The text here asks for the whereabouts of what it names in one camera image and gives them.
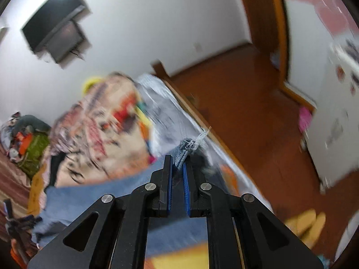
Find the white wall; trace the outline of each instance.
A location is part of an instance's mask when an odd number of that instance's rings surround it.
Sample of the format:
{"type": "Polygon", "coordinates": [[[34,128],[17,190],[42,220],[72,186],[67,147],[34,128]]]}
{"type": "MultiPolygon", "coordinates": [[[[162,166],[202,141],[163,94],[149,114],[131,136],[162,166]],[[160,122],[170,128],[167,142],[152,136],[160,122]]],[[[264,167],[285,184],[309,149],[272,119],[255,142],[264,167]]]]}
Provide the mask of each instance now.
{"type": "Polygon", "coordinates": [[[173,73],[250,39],[241,0],[85,0],[92,13],[79,24],[91,47],[61,69],[33,55],[20,31],[44,1],[11,0],[1,16],[9,29],[0,43],[0,120],[19,110],[52,124],[90,76],[135,78],[155,59],[173,73]]]}
{"type": "Polygon", "coordinates": [[[290,35],[288,82],[313,101],[319,97],[331,43],[353,39],[349,28],[331,35],[315,11],[302,0],[285,0],[290,35]]]}

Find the wall-mounted television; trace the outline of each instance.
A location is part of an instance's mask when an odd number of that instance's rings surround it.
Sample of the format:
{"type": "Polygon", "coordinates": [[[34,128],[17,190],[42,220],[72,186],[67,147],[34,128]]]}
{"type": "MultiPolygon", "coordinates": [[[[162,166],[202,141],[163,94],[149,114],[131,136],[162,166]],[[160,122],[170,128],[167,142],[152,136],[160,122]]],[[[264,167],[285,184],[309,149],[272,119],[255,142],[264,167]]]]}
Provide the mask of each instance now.
{"type": "Polygon", "coordinates": [[[47,0],[22,28],[35,53],[70,19],[85,9],[83,0],[47,0]]]}

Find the pink wall decoration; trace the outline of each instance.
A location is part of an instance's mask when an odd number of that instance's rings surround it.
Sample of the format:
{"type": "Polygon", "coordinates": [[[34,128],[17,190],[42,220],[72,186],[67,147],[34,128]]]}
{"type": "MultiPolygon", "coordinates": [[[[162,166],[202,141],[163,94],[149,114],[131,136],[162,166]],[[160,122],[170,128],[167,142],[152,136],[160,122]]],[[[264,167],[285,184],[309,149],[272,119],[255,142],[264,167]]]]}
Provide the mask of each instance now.
{"type": "Polygon", "coordinates": [[[318,17],[334,37],[350,30],[359,35],[359,28],[342,0],[298,0],[314,5],[318,17]]]}

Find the sticker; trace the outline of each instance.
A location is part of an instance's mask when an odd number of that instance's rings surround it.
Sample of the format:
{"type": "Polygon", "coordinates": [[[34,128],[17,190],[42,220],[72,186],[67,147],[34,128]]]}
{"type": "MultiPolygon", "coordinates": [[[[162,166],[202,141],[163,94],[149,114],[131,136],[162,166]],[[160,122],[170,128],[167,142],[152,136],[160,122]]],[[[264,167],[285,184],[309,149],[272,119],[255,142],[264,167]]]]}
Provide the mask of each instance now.
{"type": "Polygon", "coordinates": [[[350,84],[350,92],[351,92],[351,95],[352,95],[352,96],[355,95],[356,90],[355,90],[355,87],[354,87],[354,84],[353,84],[353,83],[350,84]]]}
{"type": "Polygon", "coordinates": [[[351,72],[351,78],[353,79],[353,81],[357,85],[357,87],[359,88],[359,77],[356,74],[354,74],[354,72],[351,72]]]}
{"type": "Polygon", "coordinates": [[[338,76],[338,80],[339,82],[343,82],[344,81],[344,78],[345,78],[345,73],[344,73],[344,70],[343,68],[339,65],[337,66],[337,76],[338,76]]]}

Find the cartoon print blanket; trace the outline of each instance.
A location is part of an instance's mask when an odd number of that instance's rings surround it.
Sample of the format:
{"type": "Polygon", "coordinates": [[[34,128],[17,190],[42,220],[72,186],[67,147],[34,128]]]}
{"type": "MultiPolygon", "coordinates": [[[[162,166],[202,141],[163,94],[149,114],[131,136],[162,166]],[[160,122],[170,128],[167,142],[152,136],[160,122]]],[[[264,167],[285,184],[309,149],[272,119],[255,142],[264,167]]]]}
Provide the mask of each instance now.
{"type": "Polygon", "coordinates": [[[136,115],[140,102],[132,80],[116,73],[60,117],[50,134],[50,153],[66,157],[55,186],[99,183],[145,169],[150,155],[136,115]]]}

